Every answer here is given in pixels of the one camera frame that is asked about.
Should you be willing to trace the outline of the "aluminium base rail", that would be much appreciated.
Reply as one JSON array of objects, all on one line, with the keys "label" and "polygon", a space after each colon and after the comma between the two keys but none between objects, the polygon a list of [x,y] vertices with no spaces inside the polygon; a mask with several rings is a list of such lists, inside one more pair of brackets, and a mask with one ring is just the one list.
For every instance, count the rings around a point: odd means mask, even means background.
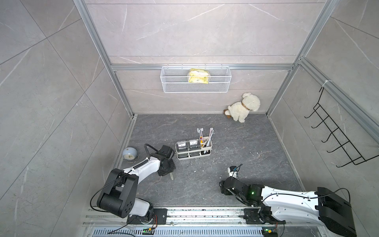
[{"label": "aluminium base rail", "polygon": [[159,207],[144,224],[137,217],[121,219],[89,210],[80,237],[331,237],[318,224],[264,224],[257,209],[246,207]]}]

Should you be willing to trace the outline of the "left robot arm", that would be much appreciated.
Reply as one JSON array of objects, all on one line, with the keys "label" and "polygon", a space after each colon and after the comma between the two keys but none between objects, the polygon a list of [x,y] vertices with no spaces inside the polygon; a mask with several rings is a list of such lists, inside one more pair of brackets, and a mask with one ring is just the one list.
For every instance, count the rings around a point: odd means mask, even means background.
[{"label": "left robot arm", "polygon": [[98,197],[96,205],[89,204],[92,210],[111,213],[120,218],[134,216],[142,223],[158,224],[154,213],[154,205],[137,198],[138,184],[153,173],[165,176],[172,173],[176,167],[173,161],[175,151],[166,145],[156,149],[149,144],[144,148],[147,157],[135,166],[126,169],[113,169],[105,181],[104,186],[92,197]]}]

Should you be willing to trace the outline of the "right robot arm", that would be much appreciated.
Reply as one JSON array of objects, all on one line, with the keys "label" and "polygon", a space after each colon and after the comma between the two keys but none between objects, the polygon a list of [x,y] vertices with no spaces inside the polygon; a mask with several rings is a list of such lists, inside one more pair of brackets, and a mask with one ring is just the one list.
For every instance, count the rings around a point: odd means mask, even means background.
[{"label": "right robot arm", "polygon": [[327,188],[309,192],[279,190],[258,184],[246,185],[232,176],[219,186],[222,194],[235,196],[246,206],[258,207],[263,223],[320,224],[342,237],[357,235],[350,202]]}]

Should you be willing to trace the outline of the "black wall hook rack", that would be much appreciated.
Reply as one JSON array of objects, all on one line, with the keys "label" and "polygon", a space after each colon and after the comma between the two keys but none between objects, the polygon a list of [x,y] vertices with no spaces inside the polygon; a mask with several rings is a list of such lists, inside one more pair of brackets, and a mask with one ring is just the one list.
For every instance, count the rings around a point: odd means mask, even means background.
[{"label": "black wall hook rack", "polygon": [[347,162],[342,165],[336,165],[337,168],[343,168],[350,164],[354,166],[367,163],[373,159],[379,157],[379,155],[372,156],[370,158],[365,158],[362,153],[357,149],[357,147],[352,143],[346,133],[340,128],[340,126],[335,122],[331,115],[326,111],[321,105],[321,98],[323,96],[324,87],[319,90],[319,97],[316,104],[312,108],[312,112],[308,116],[304,116],[305,119],[310,119],[312,116],[316,116],[319,119],[317,125],[311,125],[311,129],[319,128],[321,125],[324,126],[328,131],[328,137],[321,140],[322,143],[327,143],[331,138],[333,138],[337,145],[333,150],[326,151],[328,154],[332,154],[338,150],[342,150],[347,156]]}]

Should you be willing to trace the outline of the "yellow packet in basket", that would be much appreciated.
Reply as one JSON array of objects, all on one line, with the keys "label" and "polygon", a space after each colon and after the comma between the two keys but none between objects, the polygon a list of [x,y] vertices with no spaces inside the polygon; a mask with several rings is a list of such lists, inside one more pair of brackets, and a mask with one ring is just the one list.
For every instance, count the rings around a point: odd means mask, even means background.
[{"label": "yellow packet in basket", "polygon": [[194,84],[208,84],[210,74],[203,69],[190,69],[188,72],[188,82]]}]

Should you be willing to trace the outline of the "white toothbrush holder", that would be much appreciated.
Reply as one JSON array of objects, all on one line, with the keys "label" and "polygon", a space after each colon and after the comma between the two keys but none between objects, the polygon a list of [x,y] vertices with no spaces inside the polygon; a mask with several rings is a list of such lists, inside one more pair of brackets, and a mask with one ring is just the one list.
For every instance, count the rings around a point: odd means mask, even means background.
[{"label": "white toothbrush holder", "polygon": [[198,139],[179,141],[176,143],[176,156],[179,160],[189,160],[195,158],[204,158],[211,155],[212,152],[212,141],[208,147],[205,147],[208,137],[204,137],[205,142],[203,147],[200,146],[200,141]]}]

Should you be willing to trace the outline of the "white plush dog toy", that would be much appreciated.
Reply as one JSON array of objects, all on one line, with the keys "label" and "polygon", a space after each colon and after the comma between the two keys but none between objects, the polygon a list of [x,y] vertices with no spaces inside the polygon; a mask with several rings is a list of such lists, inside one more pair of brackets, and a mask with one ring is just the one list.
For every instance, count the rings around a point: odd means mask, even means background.
[{"label": "white plush dog toy", "polygon": [[257,112],[260,105],[260,99],[256,95],[247,92],[242,95],[241,101],[235,102],[231,106],[228,106],[228,108],[224,110],[224,114],[228,118],[232,118],[234,121],[245,123],[245,119],[249,113],[251,111]]}]

